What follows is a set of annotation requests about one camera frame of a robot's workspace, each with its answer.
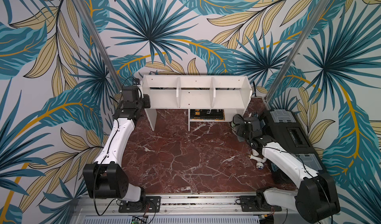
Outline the grey and green microfibre cloth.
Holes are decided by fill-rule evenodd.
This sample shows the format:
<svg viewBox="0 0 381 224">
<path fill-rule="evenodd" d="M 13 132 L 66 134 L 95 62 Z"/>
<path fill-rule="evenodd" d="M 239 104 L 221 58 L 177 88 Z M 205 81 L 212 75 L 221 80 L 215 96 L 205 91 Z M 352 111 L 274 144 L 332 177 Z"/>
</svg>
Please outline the grey and green microfibre cloth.
<svg viewBox="0 0 381 224">
<path fill-rule="evenodd" d="M 240 114 L 236 114 L 233 116 L 233 120 L 231 121 L 231 127 L 233 133 L 236 134 L 238 137 L 245 137 L 246 121 Z"/>
</svg>

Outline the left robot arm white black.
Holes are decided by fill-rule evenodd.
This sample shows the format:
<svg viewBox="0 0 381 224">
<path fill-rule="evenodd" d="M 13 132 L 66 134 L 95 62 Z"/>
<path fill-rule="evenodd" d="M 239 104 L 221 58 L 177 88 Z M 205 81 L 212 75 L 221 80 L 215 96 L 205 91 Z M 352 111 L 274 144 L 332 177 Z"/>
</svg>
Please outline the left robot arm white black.
<svg viewBox="0 0 381 224">
<path fill-rule="evenodd" d="M 112 198 L 138 202 L 142 199 L 143 189 L 130 184 L 121 163 L 141 111 L 150 108 L 150 99 L 143 95 L 140 85 L 124 87 L 121 93 L 110 137 L 99 156 L 82 171 L 89 197 L 94 200 Z"/>
</svg>

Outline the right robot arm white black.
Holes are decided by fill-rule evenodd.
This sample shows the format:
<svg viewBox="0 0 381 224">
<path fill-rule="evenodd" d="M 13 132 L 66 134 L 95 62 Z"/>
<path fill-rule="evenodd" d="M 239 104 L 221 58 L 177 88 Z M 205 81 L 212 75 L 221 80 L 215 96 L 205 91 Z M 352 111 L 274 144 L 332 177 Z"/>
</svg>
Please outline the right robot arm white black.
<svg viewBox="0 0 381 224">
<path fill-rule="evenodd" d="M 263 192 L 267 204 L 297 211 L 308 223 L 332 218 L 341 211 L 334 179 L 326 172 L 308 167 L 296 155 L 286 151 L 271 136 L 264 135 L 256 117 L 233 123 L 237 135 L 273 162 L 296 185 L 296 191 L 269 188 Z"/>
</svg>

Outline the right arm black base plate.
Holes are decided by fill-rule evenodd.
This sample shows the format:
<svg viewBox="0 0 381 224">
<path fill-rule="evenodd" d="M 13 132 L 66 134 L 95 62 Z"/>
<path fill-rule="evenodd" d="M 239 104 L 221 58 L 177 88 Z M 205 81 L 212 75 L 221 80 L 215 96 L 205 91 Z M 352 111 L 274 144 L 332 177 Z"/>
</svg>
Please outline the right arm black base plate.
<svg viewBox="0 0 381 224">
<path fill-rule="evenodd" d="M 266 202 L 261 196 L 240 196 L 238 204 L 243 212 L 280 212 L 282 208 L 273 206 Z"/>
</svg>

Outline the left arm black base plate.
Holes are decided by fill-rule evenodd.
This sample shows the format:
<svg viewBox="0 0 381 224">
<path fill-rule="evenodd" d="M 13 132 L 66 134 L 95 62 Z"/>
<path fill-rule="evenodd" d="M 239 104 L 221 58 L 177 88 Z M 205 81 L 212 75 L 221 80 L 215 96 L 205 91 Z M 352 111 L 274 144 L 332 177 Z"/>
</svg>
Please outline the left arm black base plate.
<svg viewBox="0 0 381 224">
<path fill-rule="evenodd" d="M 121 201 L 119 213 L 158 213 L 161 206 L 160 196 L 147 196 L 138 202 Z"/>
</svg>

